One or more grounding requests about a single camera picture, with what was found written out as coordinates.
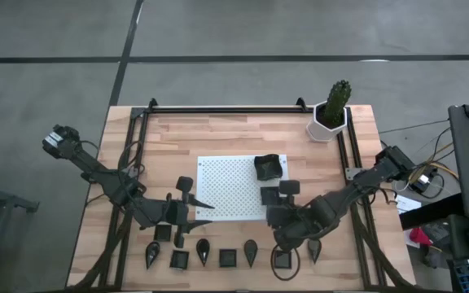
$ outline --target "black cone piece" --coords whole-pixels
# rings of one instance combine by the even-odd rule
[[[146,247],[146,269],[149,269],[151,264],[155,261],[159,255],[160,245],[157,242],[152,242]]]
[[[258,245],[256,242],[252,239],[249,239],[244,245],[243,245],[243,252],[245,253],[245,257],[247,257],[249,266],[252,268],[252,264],[254,263],[254,260],[256,259],[256,254],[258,253]]]
[[[322,242],[319,239],[309,239],[307,249],[309,249],[310,259],[316,264],[316,260],[318,260],[319,254],[322,252]]]
[[[209,241],[207,239],[202,238],[196,243],[196,253],[199,254],[200,261],[205,266],[209,256]]]

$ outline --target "hexagonal white planter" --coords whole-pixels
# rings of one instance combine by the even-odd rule
[[[340,133],[341,130],[347,127],[347,108],[343,110],[344,123],[334,129],[329,129],[325,125],[316,121],[316,113],[318,112],[318,109],[325,105],[326,102],[319,103],[314,106],[313,119],[307,124],[307,133],[313,142],[329,142],[334,138],[334,136]]]

